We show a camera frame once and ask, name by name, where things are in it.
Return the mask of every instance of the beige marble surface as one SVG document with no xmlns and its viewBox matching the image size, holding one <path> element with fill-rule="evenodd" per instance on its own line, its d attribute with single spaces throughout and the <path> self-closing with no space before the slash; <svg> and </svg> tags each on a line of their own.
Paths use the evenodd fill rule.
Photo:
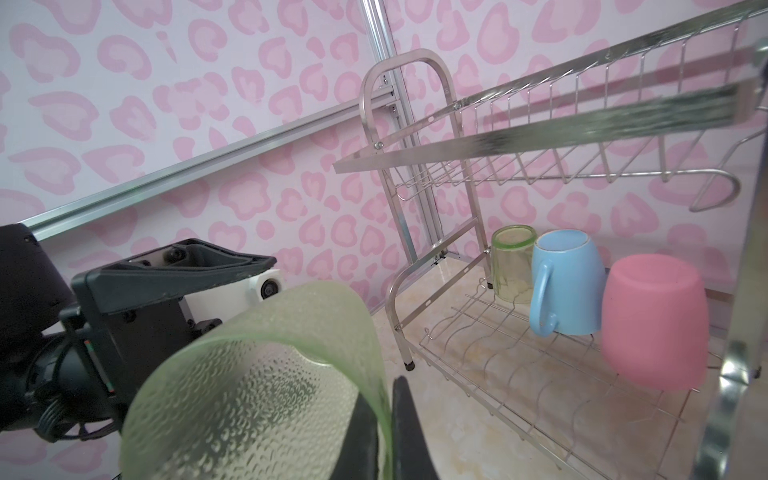
<svg viewBox="0 0 768 480">
<path fill-rule="evenodd" d="M 448 258 L 416 280 L 397 298 L 401 318 L 462 268 L 463 262 Z M 527 330 L 527 322 L 505 318 L 505 313 L 483 303 L 474 303 L 467 310 L 469 316 L 454 320 L 454 309 L 468 300 L 466 293 L 475 293 L 481 276 L 479 266 L 467 273 L 406 327 L 406 337 L 426 345 L 464 373 L 466 385 L 481 386 L 488 394 L 484 398 L 494 406 L 503 402 L 501 410 L 515 424 L 527 429 L 535 423 L 533 435 L 559 455 L 566 453 L 563 445 L 572 447 L 574 454 L 611 478 L 687 477 L 716 385 L 716 370 L 710 370 L 699 393 L 662 393 L 616 379 L 596 350 L 565 337 L 537 337 Z M 491 300 L 492 293 L 481 299 Z M 524 306 L 516 311 L 527 313 Z M 489 415 L 484 406 L 421 357 L 414 354 L 416 368 L 406 372 L 384 310 L 373 319 L 389 381 L 400 375 L 408 378 L 432 460 L 443 480 L 576 478 L 559 470 L 550 458 L 522 441 L 498 416 Z M 425 338 L 425 329 L 433 339 Z M 592 340 L 580 341 L 588 344 Z M 722 341 L 711 341 L 710 351 L 722 348 Z M 543 356 L 540 349 L 551 355 Z M 588 374 L 568 366 L 576 362 Z M 739 480 L 765 478 L 759 472 L 768 471 L 768 455 L 763 452 L 768 447 L 768 382 L 761 379 L 750 389 L 747 404 L 748 422 L 743 422 L 746 426 L 737 439 L 738 455 L 731 465 L 735 475 L 731 478 Z M 683 421 L 676 422 L 654 406 Z M 569 463 L 588 478 L 602 478 L 574 457 Z"/>
</svg>

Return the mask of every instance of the mug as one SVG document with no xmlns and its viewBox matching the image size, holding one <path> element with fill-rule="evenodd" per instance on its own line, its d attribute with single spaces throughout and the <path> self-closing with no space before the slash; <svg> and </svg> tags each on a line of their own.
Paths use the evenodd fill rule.
<svg viewBox="0 0 768 480">
<path fill-rule="evenodd" d="M 696 267 L 658 253 L 611 268 L 603 299 L 603 357 L 616 373 L 658 390 L 688 390 L 707 374 L 709 310 Z"/>
<path fill-rule="evenodd" d="M 541 235 L 534 245 L 532 269 L 529 318 L 536 335 L 589 335 L 600 329 L 607 275 L 589 235 L 580 230 Z"/>
</svg>

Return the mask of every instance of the blue mug handle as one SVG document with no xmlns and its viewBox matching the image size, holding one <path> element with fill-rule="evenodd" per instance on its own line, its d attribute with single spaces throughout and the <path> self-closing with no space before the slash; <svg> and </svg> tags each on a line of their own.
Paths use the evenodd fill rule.
<svg viewBox="0 0 768 480">
<path fill-rule="evenodd" d="M 531 314 L 528 316 L 528 320 L 531 323 L 531 330 L 538 336 L 549 336 L 558 326 L 558 318 L 554 313 L 550 313 L 546 323 L 541 325 L 541 304 L 544 302 L 544 293 L 547 290 L 547 283 L 549 283 L 553 268 L 554 265 L 551 260 L 541 262 L 536 281 L 534 281 Z"/>
</svg>

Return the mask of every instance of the metal dish rack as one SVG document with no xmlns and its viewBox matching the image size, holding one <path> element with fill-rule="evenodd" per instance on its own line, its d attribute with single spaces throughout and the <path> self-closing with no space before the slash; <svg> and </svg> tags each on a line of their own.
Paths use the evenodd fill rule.
<svg viewBox="0 0 768 480">
<path fill-rule="evenodd" d="M 764 127 L 757 128 L 736 142 L 714 168 L 685 167 L 684 162 L 707 129 L 739 124 L 748 120 L 756 110 L 766 110 L 760 103 L 768 80 L 768 41 L 758 41 L 751 49 L 737 47 L 737 36 L 743 23 L 765 13 L 768 13 L 768 0 L 740 2 L 461 100 L 456 100 L 445 63 L 432 51 L 419 49 L 374 65 L 363 80 L 360 94 L 360 116 L 369 145 L 336 162 L 334 169 L 337 173 L 377 170 L 382 180 L 410 262 L 393 280 L 385 303 L 406 368 L 410 370 L 415 367 L 411 351 L 416 352 L 430 366 L 436 367 L 447 379 L 463 388 L 467 395 L 478 400 L 492 415 L 498 415 L 521 438 L 534 443 L 558 467 L 569 468 L 581 478 L 665 478 L 660 474 L 660 467 L 680 423 L 680 416 L 691 396 L 701 394 L 697 391 L 683 392 L 682 397 L 676 397 L 679 402 L 673 408 L 665 407 L 672 396 L 671 392 L 659 392 L 656 397 L 649 399 L 640 398 L 641 403 L 648 408 L 647 416 L 625 422 L 614 429 L 612 442 L 603 448 L 578 432 L 580 415 L 583 415 L 585 409 L 593 409 L 601 401 L 613 398 L 615 392 L 622 396 L 632 395 L 622 389 L 618 376 L 605 375 L 604 366 L 595 363 L 588 366 L 585 363 L 592 356 L 599 357 L 599 339 L 560 334 L 538 339 L 531 338 L 526 329 L 507 331 L 510 323 L 519 320 L 527 322 L 528 318 L 521 308 L 496 299 L 484 285 L 485 279 L 491 278 L 491 275 L 488 242 L 476 187 L 481 182 L 503 185 L 510 181 L 533 184 L 539 180 L 560 180 L 569 184 L 574 179 L 588 178 L 604 178 L 610 184 L 622 177 L 661 177 L 666 182 L 677 175 L 698 174 L 706 175 L 707 180 L 690 203 L 689 210 L 698 212 L 728 204 L 740 193 L 741 185 L 738 177 L 725 170 L 727 163 L 741 145 L 765 137 Z M 730 50 L 721 56 L 718 63 L 722 85 L 684 91 L 686 68 L 690 70 L 686 61 L 687 45 L 698 35 L 716 30 L 730 32 Z M 659 78 L 658 71 L 646 71 L 646 57 L 672 44 L 680 46 L 680 60 L 672 68 L 676 81 L 668 86 L 671 95 L 653 100 L 643 99 L 644 89 Z M 624 92 L 636 91 L 637 100 L 631 104 L 609 107 L 608 98 L 617 87 L 617 82 L 611 79 L 611 68 L 629 57 L 639 58 L 640 70 L 632 78 L 623 79 L 619 88 L 623 88 Z M 732 81 L 734 68 L 743 64 L 747 57 L 756 67 L 756 75 Z M 417 61 L 431 66 L 439 76 L 446 106 L 394 134 L 379 138 L 372 116 L 373 86 L 385 72 Z M 605 78 L 603 84 L 585 86 L 583 82 L 580 83 L 585 72 L 602 68 Z M 555 88 L 563 84 L 573 85 L 574 90 L 570 94 L 555 96 Z M 531 92 L 536 87 L 548 88 L 548 98 L 533 101 Z M 487 113 L 482 120 L 490 120 L 491 127 L 486 129 L 488 131 L 464 136 L 461 115 L 470 119 L 474 115 L 475 132 L 478 132 L 483 110 Z M 418 145 L 412 135 L 446 117 L 450 119 L 452 139 L 399 148 L 400 142 L 408 146 L 408 139 L 410 144 Z M 681 132 L 691 132 L 693 140 L 682 159 L 670 164 L 665 157 L 665 137 Z M 634 155 L 620 164 L 612 161 L 607 151 L 611 142 L 638 138 L 643 140 L 638 143 Z M 647 156 L 641 157 L 651 141 L 658 142 L 655 161 L 649 161 Z M 573 164 L 572 158 L 575 156 L 571 153 L 588 147 L 593 150 L 582 156 L 585 160 Z M 540 165 L 534 169 L 534 163 L 548 152 L 554 160 L 545 165 L 543 170 Z M 642 160 L 638 165 L 635 161 L 639 157 Z M 404 175 L 401 167 L 405 167 L 409 173 Z M 717 178 L 730 182 L 730 192 L 713 203 L 703 204 L 707 191 Z M 409 200 L 442 184 L 465 186 L 471 216 L 433 245 L 429 252 L 419 257 L 402 212 L 401 200 Z M 400 319 L 395 300 L 403 282 L 432 259 L 445 254 L 449 245 L 471 230 L 475 231 L 481 253 L 404 319 Z M 714 354 L 710 357 L 711 368 L 719 369 L 720 375 L 691 471 L 692 478 L 724 478 L 727 474 L 739 406 L 746 388 L 759 375 L 762 339 L 765 338 L 764 327 L 768 319 L 768 298 L 764 293 L 764 286 L 768 284 L 766 252 L 768 169 L 766 148 L 763 147 L 724 354 L 722 357 Z M 475 295 L 468 296 L 467 302 L 455 309 L 455 315 L 427 329 L 420 342 L 412 343 L 406 339 L 403 329 L 476 265 L 482 265 L 485 275 Z M 473 312 L 473 309 L 478 308 L 479 311 Z M 495 323 L 489 322 L 486 318 L 489 312 L 500 313 L 502 317 Z M 472 333 L 470 337 L 476 338 L 459 355 L 461 348 L 454 348 L 452 342 L 456 344 L 456 339 L 466 333 Z M 492 353 L 486 355 L 485 363 L 473 366 L 467 362 L 468 352 L 484 342 L 496 342 L 495 349 L 486 349 Z M 565 345 L 571 346 L 566 348 L 567 351 L 573 353 L 576 349 L 579 353 L 563 357 L 557 351 Z M 488 366 L 492 362 L 503 359 L 508 353 L 518 353 L 525 349 L 530 350 L 531 356 L 513 368 L 507 379 L 489 381 Z M 552 362 L 553 366 L 542 370 L 539 377 L 545 380 L 533 389 L 529 398 L 515 390 L 515 376 L 519 375 L 518 372 L 537 369 L 547 362 Z M 561 374 L 552 373 L 558 371 L 555 367 L 560 368 Z M 574 388 L 574 383 L 569 379 L 575 376 L 591 379 L 589 382 L 594 383 L 591 393 L 584 394 Z M 545 415 L 546 408 L 542 406 L 542 399 L 571 400 L 572 408 L 552 407 Z M 558 412 L 563 411 L 569 414 L 558 416 Z M 609 415 L 596 413 L 591 415 L 594 417 L 591 418 L 593 429 L 599 429 L 601 422 L 606 425 L 610 423 Z M 645 443 L 640 446 L 648 451 L 655 449 L 656 454 L 627 463 L 615 452 L 614 447 L 621 444 L 620 440 L 628 435 L 627 429 L 647 425 L 651 419 L 664 419 L 668 427 L 660 429 L 658 435 L 647 435 Z"/>
</svg>

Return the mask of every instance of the clear glass cup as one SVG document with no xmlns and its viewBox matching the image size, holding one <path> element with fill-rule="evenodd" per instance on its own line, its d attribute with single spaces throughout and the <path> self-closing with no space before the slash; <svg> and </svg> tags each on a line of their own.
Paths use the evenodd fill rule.
<svg viewBox="0 0 768 480">
<path fill-rule="evenodd" d="M 491 237 L 493 288 L 505 302 L 531 302 L 531 260 L 536 237 L 536 230 L 528 225 L 503 227 Z"/>
</svg>

